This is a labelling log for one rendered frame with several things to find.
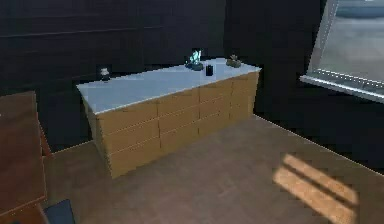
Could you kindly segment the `dark blue cushion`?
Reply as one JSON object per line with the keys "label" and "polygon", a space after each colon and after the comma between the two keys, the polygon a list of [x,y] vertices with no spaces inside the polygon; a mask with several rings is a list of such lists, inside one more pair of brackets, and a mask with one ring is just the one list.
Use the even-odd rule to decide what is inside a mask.
{"label": "dark blue cushion", "polygon": [[69,199],[44,209],[49,224],[76,224]]}

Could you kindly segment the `grey framed window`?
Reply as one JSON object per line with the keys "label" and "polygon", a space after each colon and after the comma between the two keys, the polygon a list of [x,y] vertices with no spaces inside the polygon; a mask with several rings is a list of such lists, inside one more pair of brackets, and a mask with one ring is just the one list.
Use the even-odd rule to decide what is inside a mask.
{"label": "grey framed window", "polygon": [[384,104],[384,0],[327,0],[300,80]]}

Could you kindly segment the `teal crystal ornament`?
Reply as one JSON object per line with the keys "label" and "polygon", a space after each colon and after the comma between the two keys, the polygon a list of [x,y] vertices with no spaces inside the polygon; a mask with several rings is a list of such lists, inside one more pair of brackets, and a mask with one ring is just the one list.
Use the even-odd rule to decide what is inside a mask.
{"label": "teal crystal ornament", "polygon": [[201,71],[204,69],[204,65],[200,61],[201,50],[196,50],[189,57],[189,60],[186,62],[185,67],[194,71]]}

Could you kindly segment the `olive green lumpy ornament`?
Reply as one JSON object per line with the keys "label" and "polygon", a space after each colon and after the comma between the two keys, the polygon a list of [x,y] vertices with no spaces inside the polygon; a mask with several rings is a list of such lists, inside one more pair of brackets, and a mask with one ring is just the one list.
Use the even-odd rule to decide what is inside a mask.
{"label": "olive green lumpy ornament", "polygon": [[233,67],[233,68],[239,68],[241,66],[241,61],[238,59],[236,55],[231,55],[227,61],[226,65]]}

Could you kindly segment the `yellow chest of drawers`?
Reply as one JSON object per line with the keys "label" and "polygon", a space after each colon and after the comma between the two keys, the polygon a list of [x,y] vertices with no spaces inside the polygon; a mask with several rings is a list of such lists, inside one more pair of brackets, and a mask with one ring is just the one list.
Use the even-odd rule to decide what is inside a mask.
{"label": "yellow chest of drawers", "polygon": [[[216,58],[79,84],[92,138],[113,178],[253,115],[261,69]],[[206,66],[213,75],[206,76]]]}

